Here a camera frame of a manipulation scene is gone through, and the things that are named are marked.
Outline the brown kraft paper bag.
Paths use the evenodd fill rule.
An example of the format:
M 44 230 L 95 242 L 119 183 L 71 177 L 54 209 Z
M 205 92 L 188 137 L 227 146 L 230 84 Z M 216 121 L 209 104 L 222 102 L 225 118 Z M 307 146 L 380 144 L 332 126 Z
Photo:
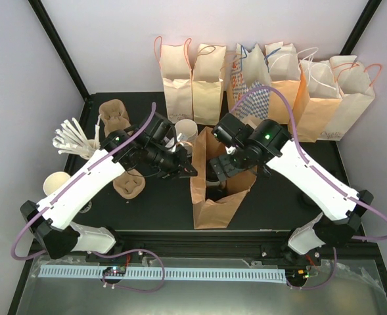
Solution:
M 192 165 L 198 175 L 190 178 L 195 229 L 226 228 L 243 199 L 256 181 L 256 175 L 245 171 L 227 180 L 219 180 L 209 161 L 225 153 L 225 147 L 205 127 L 193 146 Z

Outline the black cup lid stack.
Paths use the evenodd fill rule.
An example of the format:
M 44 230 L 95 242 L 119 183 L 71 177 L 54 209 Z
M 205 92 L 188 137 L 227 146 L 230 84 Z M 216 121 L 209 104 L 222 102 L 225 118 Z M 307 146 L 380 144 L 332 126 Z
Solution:
M 299 193 L 298 200 L 304 207 L 316 207 L 316 203 L 305 193 Z

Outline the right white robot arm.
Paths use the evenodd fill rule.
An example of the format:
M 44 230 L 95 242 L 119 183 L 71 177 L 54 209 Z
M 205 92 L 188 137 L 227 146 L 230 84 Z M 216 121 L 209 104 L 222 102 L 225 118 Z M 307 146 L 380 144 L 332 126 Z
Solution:
M 276 121 L 266 119 L 252 128 L 227 114 L 212 134 L 226 147 L 224 154 L 210 160 L 218 180 L 227 180 L 254 167 L 265 172 L 274 170 L 321 209 L 315 219 L 295 229 L 282 247 L 286 263 L 298 264 L 312 249 L 322 245 L 342 247 L 354 237 L 365 212 L 358 202 L 370 204 L 373 195 L 346 186 L 300 152 L 292 135 Z

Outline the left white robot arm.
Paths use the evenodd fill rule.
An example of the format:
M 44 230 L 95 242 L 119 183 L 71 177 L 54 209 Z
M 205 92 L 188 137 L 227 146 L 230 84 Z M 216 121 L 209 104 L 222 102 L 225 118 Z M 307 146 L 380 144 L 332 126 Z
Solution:
M 85 251 L 102 254 L 110 262 L 120 260 L 124 246 L 112 229 L 76 224 L 73 219 L 109 182 L 138 164 L 157 168 L 163 179 L 197 176 L 182 144 L 164 145 L 164 137 L 173 126 L 170 120 L 152 112 L 142 125 L 112 131 L 58 190 L 38 202 L 26 201 L 20 211 L 26 229 L 43 252 L 52 259 Z

